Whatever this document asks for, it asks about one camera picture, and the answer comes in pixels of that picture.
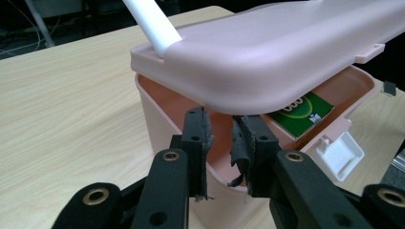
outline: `white tube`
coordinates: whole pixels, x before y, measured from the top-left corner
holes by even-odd
[[[123,2],[160,57],[164,57],[170,45],[181,40],[155,0],[123,0]]]
[[[45,26],[44,20],[42,20],[42,17],[39,14],[39,12],[36,10],[36,7],[33,4],[32,0],[26,0],[25,2],[33,16],[33,19],[35,19],[36,25],[38,25],[38,28],[41,30],[42,35],[44,36],[44,39],[47,42],[46,43],[47,47],[48,48],[53,47],[54,42],[53,42],[50,34],[48,33],[48,29]]]

